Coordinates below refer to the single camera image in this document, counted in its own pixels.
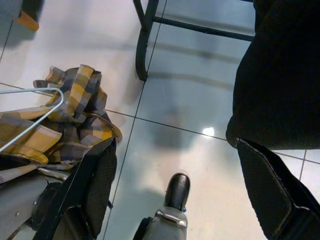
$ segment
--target orange chair leg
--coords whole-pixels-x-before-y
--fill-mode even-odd
[[[37,31],[39,29],[39,24],[32,17],[26,14],[24,11],[21,11],[21,14],[18,18],[14,19],[14,21],[18,24],[26,26],[28,29],[32,31]]]

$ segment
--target black metal frame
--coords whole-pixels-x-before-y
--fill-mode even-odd
[[[189,29],[196,32],[201,32],[205,34],[223,36],[232,39],[239,39],[244,41],[251,42],[254,39],[254,36],[245,35],[235,32],[222,31],[218,29],[213,29],[209,27],[198,26],[194,24],[189,24],[185,22],[175,21],[171,19],[166,19],[163,17],[156,16],[156,11],[158,7],[159,0],[149,0],[148,5],[144,14],[141,0],[133,0],[136,13],[138,14],[139,21],[141,23],[140,35],[136,47],[136,55],[135,55],[135,69],[136,73],[140,80],[146,81],[148,78],[146,71],[146,53],[148,40],[151,32],[151,28],[153,23],[166,24],[170,26],[175,26],[178,28]]]
[[[54,196],[33,240],[52,240],[62,217],[75,239],[94,240],[94,228],[82,209],[83,197],[99,161],[102,160],[102,154],[110,145],[116,145],[113,138],[100,142],[85,154]]]

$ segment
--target checkered fabric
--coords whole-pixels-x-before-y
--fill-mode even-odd
[[[121,140],[120,130],[111,123],[105,106],[107,94],[100,88],[101,72],[87,65],[62,71],[50,68],[45,80],[34,81],[39,88],[60,87],[64,103],[41,125],[1,154],[19,156],[45,164],[78,162],[92,146],[109,138]],[[61,100],[56,92],[45,105],[0,113],[0,146],[26,129]]]

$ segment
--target tile grout line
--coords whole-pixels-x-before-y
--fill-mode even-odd
[[[167,5],[167,0],[165,0],[165,4],[164,4],[162,16],[164,15],[164,12],[165,12],[165,9],[166,9],[166,5]],[[158,39],[160,27],[161,27],[161,24],[159,25],[159,28],[158,28],[158,31],[157,31],[157,34],[156,34],[156,37],[155,37],[155,41],[154,41],[154,45],[153,45],[153,49],[152,49],[150,61],[149,61],[148,68],[147,68],[147,73],[148,73],[148,71],[149,71],[149,66],[150,66],[150,64],[151,64],[152,57],[153,57],[153,54],[154,54],[154,50],[155,50],[155,47],[156,47],[156,44],[157,44],[157,39]],[[133,122],[132,122],[131,130],[130,130],[128,142],[127,142],[127,144],[126,144],[126,148],[125,148],[125,152],[124,152],[124,156],[123,156],[123,162],[122,162],[122,165],[121,165],[121,169],[120,169],[120,172],[119,172],[119,177],[118,177],[118,180],[117,180],[117,183],[116,183],[116,187],[115,187],[115,191],[114,191],[114,195],[113,195],[113,198],[112,198],[112,204],[114,203],[114,201],[115,201],[115,199],[116,199],[117,190],[118,190],[118,186],[119,186],[119,182],[120,182],[120,178],[121,178],[121,173],[122,173],[123,167],[124,167],[124,165],[125,165],[125,160],[126,160],[126,156],[127,156],[127,152],[128,152],[128,148],[129,148],[129,143],[130,143],[130,140],[131,140],[132,132],[133,132],[133,130],[134,130],[134,125],[135,125],[135,121],[136,121],[136,118],[137,118],[138,109],[139,109],[139,105],[140,105],[140,102],[141,102],[142,94],[143,94],[143,92],[144,92],[145,84],[146,84],[146,82],[143,83],[142,90],[141,90],[141,94],[140,94],[140,98],[139,98],[139,102],[138,102],[138,105],[137,105],[137,107],[136,107],[135,115],[134,115],[134,117],[133,117]],[[103,240],[104,240],[105,237],[106,237],[106,232],[107,232],[107,229],[108,229],[109,221],[110,221],[110,219],[111,219],[111,214],[112,214],[112,209],[110,209],[110,213],[109,213],[109,216],[108,216],[108,220],[107,220],[106,225],[105,225],[105,230],[104,230],[104,234],[103,234]]]
[[[26,89],[26,88],[23,88],[23,87],[20,87],[20,86],[14,86],[14,85],[10,85],[10,84],[7,84],[7,83],[2,83],[2,82],[0,82],[0,85],[4,85],[4,86],[10,87],[10,88],[14,88],[14,89]],[[52,97],[52,95],[44,93],[44,92],[33,91],[32,93],[40,94],[40,95],[43,95],[43,96]]]
[[[6,46],[7,46],[7,42],[8,42],[9,35],[10,35],[11,28],[12,28],[13,24],[14,24],[14,21],[11,21],[11,24],[10,24],[10,27],[9,27],[9,30],[8,30],[8,34],[6,35],[5,42],[4,42],[4,45],[3,45],[3,49],[2,49],[2,52],[1,52],[0,63],[1,63],[2,57],[3,57],[4,53],[5,53],[5,49],[6,49]]]
[[[302,171],[304,170],[304,165],[305,165],[305,161],[306,161],[306,155],[307,155],[307,150],[304,150],[303,162],[302,162],[301,172],[300,172],[300,176],[299,176],[299,180],[300,181],[301,181],[301,177],[302,177]]]
[[[109,110],[109,109],[105,109],[105,110],[106,110],[107,112],[111,112],[111,113],[114,113],[114,114],[120,114],[120,115],[123,115],[123,116],[135,118],[135,116],[132,116],[132,115],[129,115],[129,114],[126,114],[126,113],[122,113],[122,112],[118,112],[118,111],[113,111],[113,110]]]
[[[210,138],[218,139],[218,140],[225,141],[225,142],[227,141],[226,139],[221,138],[221,137],[206,135],[206,134],[203,134],[201,132],[192,131],[192,130],[188,130],[188,129],[181,128],[181,127],[171,126],[171,125],[168,125],[168,124],[165,124],[165,123],[148,120],[148,119],[145,119],[145,118],[142,118],[142,117],[138,117],[138,116],[135,117],[133,115],[125,114],[125,113],[118,112],[118,111],[113,111],[113,110],[109,110],[109,109],[106,109],[106,111],[111,112],[111,113],[115,113],[115,114],[120,114],[120,115],[123,115],[123,116],[126,116],[126,117],[130,117],[130,118],[136,118],[136,119],[143,120],[145,122],[149,122],[149,123],[153,123],[153,124],[159,124],[159,125],[162,125],[162,126],[165,126],[165,127],[178,129],[178,130],[185,131],[185,132],[188,132],[188,133],[198,134],[198,135],[201,135],[201,136],[204,136],[204,137],[210,137]],[[310,163],[314,163],[314,164],[320,164],[320,162],[311,161],[311,160],[307,160],[307,159],[304,159],[304,158],[301,158],[301,157],[280,153],[280,152],[277,152],[277,150],[275,150],[274,153],[276,153],[278,155],[281,155],[281,156],[290,157],[290,158],[293,158],[293,159],[298,159],[298,160],[301,160],[301,161],[305,160],[306,162],[310,162]]]

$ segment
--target black metal chair leg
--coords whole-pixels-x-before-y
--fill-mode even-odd
[[[133,0],[133,3],[141,23],[141,30],[135,54],[135,70],[139,79],[142,81],[146,81],[148,78],[146,70],[146,53],[148,47],[148,40],[153,25],[153,17],[156,14],[159,0],[148,1],[145,15],[143,15],[140,0]]]

